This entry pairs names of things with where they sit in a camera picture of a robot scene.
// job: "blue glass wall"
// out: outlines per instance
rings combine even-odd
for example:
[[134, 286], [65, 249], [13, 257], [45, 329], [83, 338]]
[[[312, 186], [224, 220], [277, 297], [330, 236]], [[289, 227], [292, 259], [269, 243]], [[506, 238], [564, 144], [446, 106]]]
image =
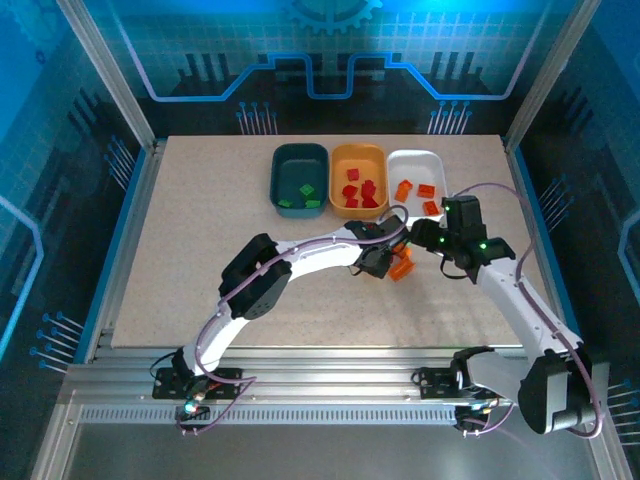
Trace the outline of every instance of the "blue glass wall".
[[0, 31], [0, 477], [19, 479], [75, 345], [43, 314], [82, 328], [126, 187], [112, 150], [139, 147], [55, 2], [1, 2]]
[[[639, 2], [601, 4], [527, 133], [522, 152], [582, 335], [612, 360], [613, 384], [629, 378], [637, 389]], [[637, 447], [635, 452], [638, 468]]]
[[89, 2], [160, 136], [505, 133], [572, 6]]

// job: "green cube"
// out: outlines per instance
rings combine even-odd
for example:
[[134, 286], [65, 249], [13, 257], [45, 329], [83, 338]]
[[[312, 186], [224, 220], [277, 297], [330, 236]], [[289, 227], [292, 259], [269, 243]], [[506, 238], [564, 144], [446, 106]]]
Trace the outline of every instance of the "green cube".
[[316, 189], [313, 188], [308, 183], [300, 187], [300, 193], [302, 194], [305, 200], [311, 200], [315, 191]]

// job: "white table surface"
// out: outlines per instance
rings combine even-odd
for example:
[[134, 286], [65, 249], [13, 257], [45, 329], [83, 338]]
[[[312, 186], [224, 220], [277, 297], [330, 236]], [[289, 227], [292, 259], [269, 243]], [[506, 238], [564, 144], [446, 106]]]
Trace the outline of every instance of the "white table surface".
[[[367, 142], [393, 150], [431, 150], [444, 163], [449, 193], [478, 182], [513, 186], [498, 136], [323, 135], [170, 137], [115, 325], [114, 347], [177, 347], [212, 313], [220, 273], [257, 233], [296, 240], [339, 228], [328, 208], [319, 218], [280, 217], [269, 202], [274, 150], [315, 142], [329, 152]], [[518, 202], [495, 189], [474, 192], [489, 236], [521, 254], [528, 245]], [[398, 283], [346, 268], [301, 277], [267, 316], [236, 338], [243, 346], [516, 345], [497, 308], [469, 281], [439, 272], [439, 257], [415, 251], [417, 267]], [[546, 300], [535, 256], [525, 273]]]

